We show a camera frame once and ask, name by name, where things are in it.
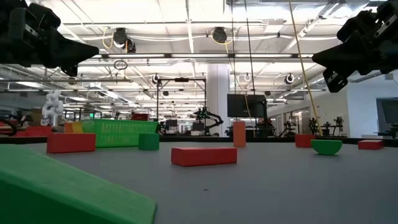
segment monitor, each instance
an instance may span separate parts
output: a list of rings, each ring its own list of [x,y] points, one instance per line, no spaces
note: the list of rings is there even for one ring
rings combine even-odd
[[[166,125],[169,127],[177,127],[177,120],[176,119],[170,119],[170,120],[166,120]]]
[[[398,100],[384,100],[381,102],[384,117],[389,124],[398,123]]]
[[[246,95],[248,105],[246,106],[246,100],[244,95],[227,95],[227,107],[228,107],[228,117],[238,117],[238,118],[263,118],[267,117],[267,101],[264,95]]]
[[[205,129],[204,123],[194,122],[192,124],[192,131],[203,131]]]

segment wall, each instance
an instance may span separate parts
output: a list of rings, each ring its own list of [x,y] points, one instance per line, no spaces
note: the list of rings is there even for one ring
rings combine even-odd
[[[376,98],[398,97],[398,85],[393,80],[384,80],[381,75],[361,83],[350,83],[346,89],[351,137],[378,132]]]
[[[22,97],[19,93],[1,93],[0,110],[11,110],[11,113],[15,113],[18,108],[29,110],[43,107],[45,96],[40,96],[37,93],[27,94],[27,97]]]
[[[342,135],[349,136],[349,116],[348,116],[348,100],[347,90],[343,89],[338,93],[330,93],[329,91],[313,92],[314,104],[317,108],[318,118],[321,125],[327,121],[335,124],[333,121],[336,117],[341,116],[344,120]],[[311,118],[315,117],[309,95],[305,95],[304,100],[289,100],[287,105],[273,106],[268,110],[268,116],[276,116],[278,114],[287,113],[293,110],[303,108],[311,108]]]

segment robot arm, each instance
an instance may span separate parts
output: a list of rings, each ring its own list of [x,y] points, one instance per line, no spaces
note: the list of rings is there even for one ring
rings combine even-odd
[[[210,133],[210,128],[217,127],[224,123],[220,116],[207,111],[207,108],[205,107],[202,110],[199,108],[199,110],[197,112],[194,112],[194,114],[197,116],[196,120],[199,122],[201,122],[202,119],[211,119],[215,122],[214,124],[205,127],[205,134]]]
[[[77,64],[98,54],[97,47],[66,39],[61,20],[47,7],[24,0],[0,1],[0,63],[60,67],[77,76]]]
[[[389,0],[377,12],[361,11],[348,19],[338,31],[342,44],[315,54],[312,60],[326,67],[323,72],[328,89],[339,92],[347,78],[358,71],[389,73],[398,68],[398,0]]]

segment gray table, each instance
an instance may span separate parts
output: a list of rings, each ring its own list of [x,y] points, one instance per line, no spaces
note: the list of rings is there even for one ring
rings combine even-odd
[[[175,146],[231,143],[162,142],[160,151],[124,148],[52,158],[157,201],[156,224],[398,223],[398,149],[319,156],[293,143],[249,143],[237,164],[179,167]],[[45,154],[45,144],[27,145]]]

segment red block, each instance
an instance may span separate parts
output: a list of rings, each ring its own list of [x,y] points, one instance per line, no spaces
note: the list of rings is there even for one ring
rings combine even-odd
[[[203,166],[230,164],[238,161],[234,147],[175,147],[172,148],[172,163],[180,166]]]
[[[32,133],[29,136],[42,136],[42,137],[48,137],[49,134],[52,132],[52,127],[50,126],[29,126],[26,127],[26,131],[28,133]]]
[[[95,151],[95,134],[51,133],[47,138],[47,153],[93,151]]]
[[[295,143],[296,147],[312,147],[311,140],[315,139],[314,134],[296,134]]]
[[[234,122],[233,140],[235,147],[246,147],[246,123],[244,121]]]
[[[379,150],[383,147],[383,140],[362,140],[358,142],[358,149]]]

